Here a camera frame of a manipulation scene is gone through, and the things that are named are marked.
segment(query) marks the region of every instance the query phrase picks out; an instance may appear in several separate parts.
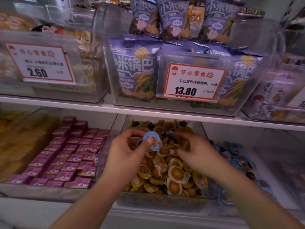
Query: purple box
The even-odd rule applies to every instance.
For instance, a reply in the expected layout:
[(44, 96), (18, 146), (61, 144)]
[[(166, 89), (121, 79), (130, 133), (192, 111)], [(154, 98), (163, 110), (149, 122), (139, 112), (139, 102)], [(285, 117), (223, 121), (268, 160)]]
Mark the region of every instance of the purple box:
[(79, 166), (78, 162), (66, 162), (61, 168), (62, 171), (76, 171)]
[(88, 189), (92, 179), (91, 178), (79, 178), (78, 180), (73, 181), (74, 184), (70, 188), (78, 189)]
[(78, 149), (76, 150), (76, 152), (79, 152), (79, 151), (86, 152), (87, 151), (87, 146), (86, 145), (80, 145), (78, 147)]
[(51, 159), (55, 156), (54, 152), (51, 151), (41, 151), (36, 158), (42, 158), (42, 159)]
[(28, 184), (32, 180), (31, 176), (25, 175), (25, 174), (17, 174), (13, 177), (10, 177), (9, 180), (6, 181), (6, 183), (9, 184)]
[(89, 167), (86, 169), (83, 169), (81, 172), (81, 176), (85, 176), (85, 177), (95, 177), (95, 167)]
[(68, 130), (67, 129), (56, 129), (52, 135), (53, 137), (59, 137), (59, 138), (66, 138), (68, 136)]
[(93, 153), (86, 153), (83, 157), (83, 161), (94, 161), (94, 155)]
[(50, 165), (47, 170), (44, 172), (45, 174), (58, 174), (61, 170), (61, 166), (58, 165)]
[(73, 127), (78, 129), (88, 128), (88, 121), (76, 121)]
[(43, 150), (58, 153), (62, 148), (63, 148), (63, 146), (61, 146), (61, 145), (48, 144), (47, 147), (45, 147)]
[(64, 145), (66, 143), (67, 139), (66, 138), (54, 138), (53, 140), (50, 141), (49, 144), (54, 144), (54, 145)]
[(68, 158), (55, 158), (51, 165), (63, 166), (67, 162)]
[(97, 145), (97, 146), (102, 146), (103, 145), (104, 140), (92, 140), (91, 144), (92, 145)]
[(98, 146), (98, 145), (89, 145), (87, 146), (87, 150), (89, 150), (90, 152), (93, 152), (93, 153), (97, 153), (99, 150), (101, 149), (101, 146)]
[(74, 185), (74, 181), (72, 182), (65, 182), (65, 184), (63, 185), (63, 188), (71, 188), (71, 186)]
[(81, 162), (84, 155), (81, 154), (71, 154), (71, 156), (68, 159), (68, 162)]
[(82, 137), (85, 134), (83, 129), (74, 129), (70, 132), (72, 137)]
[(70, 171), (60, 171), (57, 175), (54, 181), (70, 181), (75, 175), (75, 172)]
[(91, 142), (92, 142), (92, 139), (83, 138), (83, 139), (81, 139), (81, 141), (79, 142), (79, 144), (81, 144), (81, 145), (90, 145)]
[(43, 174), (43, 168), (38, 167), (28, 167), (25, 171), (23, 171), (22, 174), (31, 176), (31, 177), (40, 177), (41, 174)]
[(48, 178), (49, 180), (54, 180), (54, 178), (56, 177), (56, 174), (43, 174), (41, 176), (41, 178)]
[(63, 151), (72, 151), (72, 153), (78, 148), (78, 145), (66, 145)]
[(87, 132), (88, 133), (97, 133), (98, 128), (88, 128)]
[(66, 129), (68, 132), (72, 129), (73, 125), (62, 125), (58, 129)]
[(60, 151), (56, 157), (57, 158), (69, 158), (71, 154), (72, 154), (72, 151)]
[(72, 125), (76, 122), (76, 117), (64, 117), (61, 121), (64, 125)]
[(79, 155), (85, 156), (85, 155), (87, 154), (87, 152), (84, 152), (84, 151), (76, 151), (75, 154), (79, 154)]
[(42, 158), (34, 158), (28, 166), (43, 168), (49, 164), (49, 159), (42, 159)]
[(96, 139), (96, 140), (104, 140), (104, 136), (102, 134), (96, 134), (94, 136), (94, 139)]
[(67, 143), (77, 145), (80, 141), (81, 141), (80, 137), (71, 137), (70, 139), (68, 139)]
[(48, 183), (45, 185), (46, 187), (63, 187), (63, 184), (65, 182), (63, 181), (48, 181)]
[(99, 129), (97, 134), (102, 134), (103, 136), (108, 136), (109, 135), (110, 130), (108, 129)]
[(83, 138), (93, 139), (95, 135), (96, 135), (96, 133), (87, 132), (85, 135), (83, 135)]
[(29, 183), (32, 186), (45, 186), (49, 179), (47, 178), (33, 178), (33, 180)]
[(79, 164), (79, 166), (77, 167), (77, 169), (82, 170), (82, 169), (93, 167), (93, 166), (94, 166), (94, 162), (81, 162)]

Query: tag reading 13.80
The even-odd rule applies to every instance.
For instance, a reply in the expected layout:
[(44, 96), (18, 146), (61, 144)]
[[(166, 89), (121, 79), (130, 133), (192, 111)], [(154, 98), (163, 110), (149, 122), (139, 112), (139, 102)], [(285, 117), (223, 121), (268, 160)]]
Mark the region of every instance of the tag reading 13.80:
[(166, 98), (211, 101), (226, 73), (225, 69), (170, 63), (163, 96)]

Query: hand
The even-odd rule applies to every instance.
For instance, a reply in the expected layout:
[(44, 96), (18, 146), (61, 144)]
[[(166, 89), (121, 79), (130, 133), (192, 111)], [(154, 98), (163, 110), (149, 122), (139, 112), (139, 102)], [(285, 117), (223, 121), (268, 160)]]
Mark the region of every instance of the hand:
[(207, 177), (216, 179), (227, 166), (227, 161), (217, 153), (211, 144), (202, 136), (192, 133), (176, 132), (175, 137), (189, 141), (190, 150), (178, 149), (179, 157), (193, 170)]
[(149, 137), (132, 151), (128, 146), (128, 139), (132, 136), (143, 137), (144, 134), (143, 130), (129, 128), (111, 143), (102, 177), (111, 178), (120, 191), (137, 175), (144, 155), (154, 142), (154, 139)]

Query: white price tag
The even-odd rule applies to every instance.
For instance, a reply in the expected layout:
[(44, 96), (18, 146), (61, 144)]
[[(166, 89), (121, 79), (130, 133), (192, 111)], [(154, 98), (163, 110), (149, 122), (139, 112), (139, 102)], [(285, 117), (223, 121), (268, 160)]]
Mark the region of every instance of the white price tag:
[(287, 104), (287, 108), (305, 109), (305, 87)]
[(226, 69), (170, 63), (163, 96), (167, 98), (212, 101)]
[(75, 85), (68, 57), (61, 47), (5, 43), (23, 81)]

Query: person's left arm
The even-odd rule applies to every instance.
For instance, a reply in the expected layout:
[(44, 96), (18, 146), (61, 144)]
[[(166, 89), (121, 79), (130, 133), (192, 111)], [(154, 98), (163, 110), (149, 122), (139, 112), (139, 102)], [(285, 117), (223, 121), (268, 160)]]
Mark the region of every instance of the person's left arm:
[(112, 141), (100, 179), (51, 225), (51, 229), (92, 229), (101, 226), (119, 193), (137, 175), (140, 163), (153, 143), (153, 138), (148, 138), (131, 151), (128, 139), (132, 135), (143, 137), (144, 134), (144, 131), (130, 128)]

